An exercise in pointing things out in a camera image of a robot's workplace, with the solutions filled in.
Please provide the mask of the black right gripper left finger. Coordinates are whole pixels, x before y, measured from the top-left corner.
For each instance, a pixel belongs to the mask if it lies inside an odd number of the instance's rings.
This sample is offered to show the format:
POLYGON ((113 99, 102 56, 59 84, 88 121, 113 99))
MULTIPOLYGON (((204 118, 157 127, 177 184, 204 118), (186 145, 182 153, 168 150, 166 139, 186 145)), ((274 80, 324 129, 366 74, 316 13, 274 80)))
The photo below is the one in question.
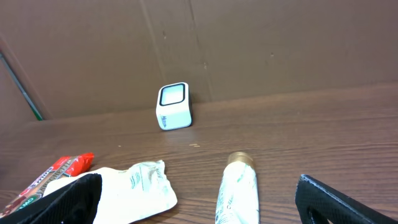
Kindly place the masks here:
POLYGON ((99 174, 86 174, 72 183, 4 218, 4 224, 92 224, 102 192, 99 174))

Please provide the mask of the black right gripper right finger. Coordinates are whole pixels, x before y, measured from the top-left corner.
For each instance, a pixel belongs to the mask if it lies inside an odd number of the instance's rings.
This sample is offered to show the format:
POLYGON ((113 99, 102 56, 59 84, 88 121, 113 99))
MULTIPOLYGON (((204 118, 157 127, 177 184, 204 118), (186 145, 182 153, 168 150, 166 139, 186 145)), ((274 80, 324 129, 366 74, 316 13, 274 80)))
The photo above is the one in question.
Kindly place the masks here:
POLYGON ((305 174, 298 180, 295 204, 302 223, 397 224, 397 220, 305 174))

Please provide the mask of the clear plastic pouch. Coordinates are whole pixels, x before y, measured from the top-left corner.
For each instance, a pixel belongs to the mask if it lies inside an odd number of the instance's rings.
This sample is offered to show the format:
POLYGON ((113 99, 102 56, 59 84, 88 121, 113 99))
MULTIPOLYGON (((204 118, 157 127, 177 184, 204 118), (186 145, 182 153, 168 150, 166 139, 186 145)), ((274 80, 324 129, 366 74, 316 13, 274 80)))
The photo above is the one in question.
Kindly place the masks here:
POLYGON ((90 174, 99 174, 102 178, 94 224, 132 223, 170 210, 177 204, 162 160, 140 162, 128 170, 102 167, 90 174))

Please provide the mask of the orange spaghetti packet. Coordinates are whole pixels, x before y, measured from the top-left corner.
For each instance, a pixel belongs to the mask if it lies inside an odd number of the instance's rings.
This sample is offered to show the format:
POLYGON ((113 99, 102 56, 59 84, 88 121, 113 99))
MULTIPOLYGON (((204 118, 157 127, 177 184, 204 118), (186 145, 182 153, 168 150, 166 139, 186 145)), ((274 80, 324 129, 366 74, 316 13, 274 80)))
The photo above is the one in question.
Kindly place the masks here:
POLYGON ((1 218, 10 215, 44 196, 48 184, 64 177, 75 177, 86 172, 94 159, 92 152, 78 156, 64 156, 50 166, 43 174, 33 181, 12 202, 1 211, 1 218))

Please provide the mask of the white tube with gold cap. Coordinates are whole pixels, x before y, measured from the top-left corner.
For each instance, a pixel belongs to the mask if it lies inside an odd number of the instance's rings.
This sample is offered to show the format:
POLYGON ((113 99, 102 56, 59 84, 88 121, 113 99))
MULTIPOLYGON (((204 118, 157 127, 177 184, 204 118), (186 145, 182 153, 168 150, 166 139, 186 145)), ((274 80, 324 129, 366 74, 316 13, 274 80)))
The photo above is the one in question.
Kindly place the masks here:
POLYGON ((260 223, 254 161, 245 152, 234 152, 228 157, 218 192, 215 223, 260 223))

